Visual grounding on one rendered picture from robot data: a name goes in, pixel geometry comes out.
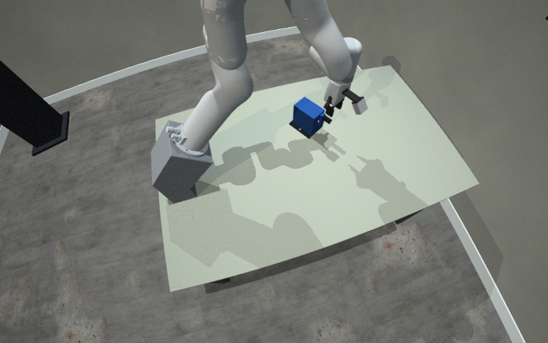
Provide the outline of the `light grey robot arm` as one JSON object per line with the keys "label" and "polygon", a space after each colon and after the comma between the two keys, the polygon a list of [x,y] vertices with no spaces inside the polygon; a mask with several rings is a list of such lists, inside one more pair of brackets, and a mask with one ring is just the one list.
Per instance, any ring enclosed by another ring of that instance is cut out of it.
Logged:
{"label": "light grey robot arm", "polygon": [[[250,98],[254,84],[245,64],[248,46],[244,6],[247,0],[201,0],[203,36],[215,88],[204,94],[184,125],[166,127],[185,154],[201,156],[208,141],[229,115]],[[337,83],[353,81],[362,52],[355,38],[343,38],[326,0],[284,0],[291,16],[311,44],[310,58]],[[351,62],[352,61],[352,62]]]}

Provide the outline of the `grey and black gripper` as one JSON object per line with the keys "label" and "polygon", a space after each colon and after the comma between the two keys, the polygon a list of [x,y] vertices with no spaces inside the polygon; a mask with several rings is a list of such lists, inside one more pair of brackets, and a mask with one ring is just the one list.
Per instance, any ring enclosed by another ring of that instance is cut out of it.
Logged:
{"label": "grey and black gripper", "polygon": [[[330,117],[333,117],[334,107],[338,109],[342,108],[344,98],[346,97],[345,95],[342,94],[342,92],[346,88],[350,90],[351,83],[340,84],[332,80],[329,81],[326,92],[325,92],[325,96],[324,96],[324,101],[326,102],[326,104],[324,105],[324,108],[326,109],[327,115],[329,115]],[[332,107],[330,106],[330,104],[332,104]]]}

